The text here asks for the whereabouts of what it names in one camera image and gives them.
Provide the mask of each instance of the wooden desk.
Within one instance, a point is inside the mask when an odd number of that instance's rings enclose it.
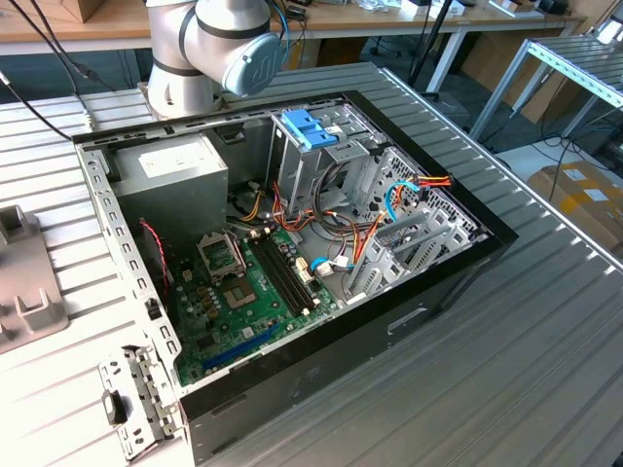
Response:
[[[468,8],[462,17],[446,18],[441,32],[452,33],[437,70],[428,86],[429,91],[439,90],[465,34],[474,31],[509,29],[563,28],[561,35],[569,35],[584,17],[571,16],[515,19],[489,6],[487,0]],[[16,13],[0,11],[0,55],[48,53],[47,46],[39,36]],[[428,23],[427,31],[434,20]],[[147,8],[141,0],[107,0],[86,24],[50,21],[65,49],[71,52],[109,51],[120,49],[149,48],[150,32]],[[423,18],[414,18],[400,9],[387,13],[370,13],[356,4],[334,6],[313,4],[308,8],[306,39],[334,37],[368,37],[377,35],[400,35],[421,33]],[[298,39],[301,26],[292,21],[292,36]],[[280,30],[273,21],[272,30]]]

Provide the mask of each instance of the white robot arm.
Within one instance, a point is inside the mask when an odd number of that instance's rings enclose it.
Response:
[[[212,80],[249,95],[265,88],[283,58],[265,0],[147,0],[154,67],[147,94],[163,117],[210,112]]]

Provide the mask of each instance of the ram slot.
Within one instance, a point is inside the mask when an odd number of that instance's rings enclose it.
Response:
[[[270,238],[252,239],[248,245],[294,316],[301,316],[305,308],[312,310],[315,307],[312,296]]]

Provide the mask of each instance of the yellow cable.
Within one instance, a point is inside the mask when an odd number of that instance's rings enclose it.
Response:
[[[255,216],[257,216],[257,212],[260,210],[260,196],[262,194],[260,192],[257,192],[257,198],[255,198],[255,205],[253,206],[253,210],[249,213],[248,216],[244,216],[241,218],[241,221],[244,222],[248,222],[251,219],[255,218]]]

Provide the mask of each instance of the metal frame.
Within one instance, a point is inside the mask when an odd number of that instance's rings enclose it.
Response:
[[[593,94],[566,128],[564,136],[569,135],[581,123],[598,98],[616,108],[623,106],[623,53],[600,44],[591,36],[527,39],[517,51],[471,129],[469,135],[472,138],[478,139],[482,135],[529,55],[538,58],[542,63],[515,102],[514,109],[519,109],[532,96],[548,68],[560,72]]]

